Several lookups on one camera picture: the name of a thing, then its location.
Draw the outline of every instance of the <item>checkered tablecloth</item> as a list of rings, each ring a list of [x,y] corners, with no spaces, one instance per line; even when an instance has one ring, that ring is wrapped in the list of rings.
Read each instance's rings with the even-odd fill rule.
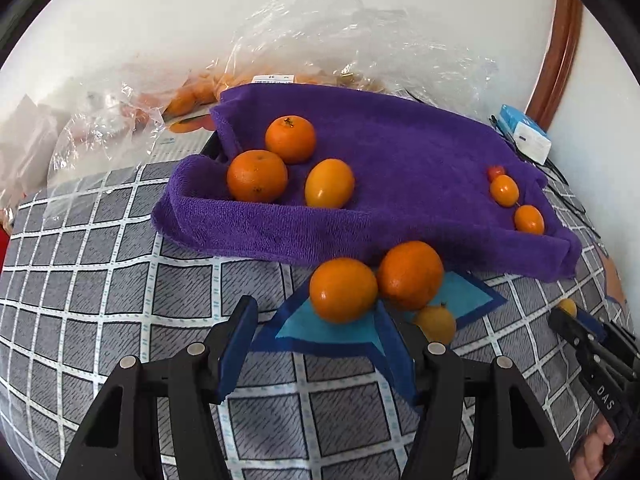
[[[75,430],[116,362],[171,356],[253,295],[266,322],[309,269],[242,258],[204,258],[163,240],[150,211],[174,162],[116,172],[83,190],[93,207],[43,230],[42,194],[20,206],[0,275],[2,432],[34,478],[53,480]],[[568,187],[552,186],[577,203]],[[58,190],[74,194],[74,185]],[[568,452],[596,409],[577,379],[573,350],[559,344],[546,313],[571,297],[597,316],[630,322],[605,298],[590,231],[547,196],[582,240],[575,280],[540,283],[478,276],[508,302],[456,335],[460,355],[509,355],[527,378]],[[250,353],[236,390],[212,415],[234,480],[397,479],[418,415],[365,358]],[[466,478],[474,402],[466,399],[455,478]],[[162,463],[177,478],[168,403],[159,403]]]

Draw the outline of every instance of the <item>wall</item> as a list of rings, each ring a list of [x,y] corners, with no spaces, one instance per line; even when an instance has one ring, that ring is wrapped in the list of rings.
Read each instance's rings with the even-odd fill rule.
[[[640,326],[640,86],[585,10],[575,64],[549,135],[551,156],[614,258]]]
[[[53,0],[0,71],[0,118],[28,92],[39,101],[71,75],[140,55],[206,64],[238,23],[268,0]],[[372,0],[417,6],[440,22],[438,40],[494,58],[489,97],[524,108],[548,41],[554,0]]]

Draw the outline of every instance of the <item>purple towel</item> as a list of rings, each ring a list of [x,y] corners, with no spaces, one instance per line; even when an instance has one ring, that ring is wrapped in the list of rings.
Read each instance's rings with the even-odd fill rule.
[[[287,114],[314,124],[318,146],[309,163],[288,167],[279,204],[235,202],[226,164],[185,158],[152,214],[158,231],[177,244],[312,266],[338,256],[375,264],[400,242],[424,240],[449,267],[545,281],[575,274],[580,241],[546,200],[546,178],[484,124],[397,97],[297,84],[230,89],[212,114],[229,158],[264,149],[267,126]],[[324,158],[353,170],[356,189],[344,209],[304,206],[306,175]],[[515,208],[494,202],[486,177],[494,164],[517,182],[520,203],[540,210],[545,236],[517,232]]]

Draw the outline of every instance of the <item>plastic bag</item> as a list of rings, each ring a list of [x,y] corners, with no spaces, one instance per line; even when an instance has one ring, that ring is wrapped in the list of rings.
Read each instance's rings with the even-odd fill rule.
[[[495,63],[430,38],[415,10],[363,0],[272,0],[236,32],[231,54],[209,67],[216,97],[256,75],[413,98],[486,121],[482,102]]]
[[[58,198],[47,203],[45,226],[93,205],[91,190],[111,192],[149,160],[164,130],[162,112],[188,75],[181,68],[125,65],[66,85],[75,112],[50,159],[47,193]]]
[[[51,110],[27,96],[0,128],[0,221],[9,234],[20,201],[46,183],[58,131]]]

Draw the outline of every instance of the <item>finger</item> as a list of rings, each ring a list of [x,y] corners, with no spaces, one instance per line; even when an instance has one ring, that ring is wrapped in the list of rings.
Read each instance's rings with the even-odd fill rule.
[[[591,475],[589,475],[583,455],[578,455],[575,458],[574,464],[571,466],[571,471],[574,473],[575,480],[593,480]]]
[[[604,442],[597,435],[591,433],[584,439],[584,463],[591,478],[595,478],[600,470],[604,467],[602,451],[604,450]]]
[[[596,417],[596,433],[607,446],[613,443],[613,430],[602,414]]]

